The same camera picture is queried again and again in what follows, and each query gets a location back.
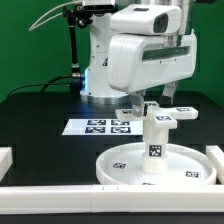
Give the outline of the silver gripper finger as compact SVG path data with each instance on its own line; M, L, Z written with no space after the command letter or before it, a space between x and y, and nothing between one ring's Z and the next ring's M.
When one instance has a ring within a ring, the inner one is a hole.
M141 117L143 115L145 94L145 90L135 91L130 94L130 100L132 103L132 114L135 117Z
M159 99L159 105L164 108L171 107L173 104L174 95L177 89L177 82L170 82L164 86L162 95Z

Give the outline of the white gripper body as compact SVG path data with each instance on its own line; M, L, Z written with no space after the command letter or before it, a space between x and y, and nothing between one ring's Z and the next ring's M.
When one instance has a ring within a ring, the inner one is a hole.
M109 85L132 93L191 77L195 70L197 39L184 35L178 47L164 47L164 36L116 34L108 53Z

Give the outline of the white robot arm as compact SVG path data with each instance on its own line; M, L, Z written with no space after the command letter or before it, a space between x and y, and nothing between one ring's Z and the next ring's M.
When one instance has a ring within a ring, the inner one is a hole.
M148 88L164 87L159 105L173 104L177 82L193 75L197 38L190 28L195 0L84 0L91 15L85 98L117 103L129 95L143 112Z

